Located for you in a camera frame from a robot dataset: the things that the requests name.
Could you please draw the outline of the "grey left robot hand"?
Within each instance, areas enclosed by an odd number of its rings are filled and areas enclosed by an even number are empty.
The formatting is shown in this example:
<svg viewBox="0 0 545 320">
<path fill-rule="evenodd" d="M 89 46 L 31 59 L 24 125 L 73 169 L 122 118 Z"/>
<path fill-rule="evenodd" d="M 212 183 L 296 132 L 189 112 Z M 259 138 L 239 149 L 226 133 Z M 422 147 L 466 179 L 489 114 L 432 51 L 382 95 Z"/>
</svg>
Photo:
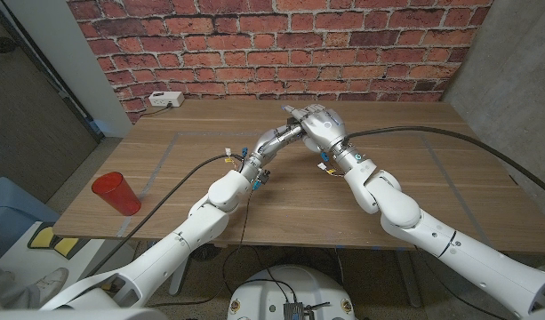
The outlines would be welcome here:
<svg viewBox="0 0 545 320">
<path fill-rule="evenodd" d="M 277 152 L 288 144 L 299 140 L 303 129 L 299 124 L 282 125 L 265 132 L 257 141 L 254 151 L 244 161 L 241 174 L 253 181 L 261 169 L 277 155 Z"/>
</svg>

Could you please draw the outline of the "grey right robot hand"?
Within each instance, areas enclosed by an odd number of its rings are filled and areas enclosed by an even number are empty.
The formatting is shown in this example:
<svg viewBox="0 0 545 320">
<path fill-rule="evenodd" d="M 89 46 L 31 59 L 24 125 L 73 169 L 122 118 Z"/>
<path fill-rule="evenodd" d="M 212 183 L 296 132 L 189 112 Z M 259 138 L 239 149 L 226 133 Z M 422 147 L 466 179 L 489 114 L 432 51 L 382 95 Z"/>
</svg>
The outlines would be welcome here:
<svg viewBox="0 0 545 320">
<path fill-rule="evenodd" d="M 301 109 L 286 105 L 282 109 L 297 120 L 307 136 L 322 151 L 333 155 L 344 173 L 354 171 L 356 167 L 368 176 L 374 172 L 376 165 L 370 159 L 362 156 L 355 147 L 343 143 L 347 136 L 345 124 L 333 109 L 326 109 L 319 104 L 311 104 Z"/>
</svg>

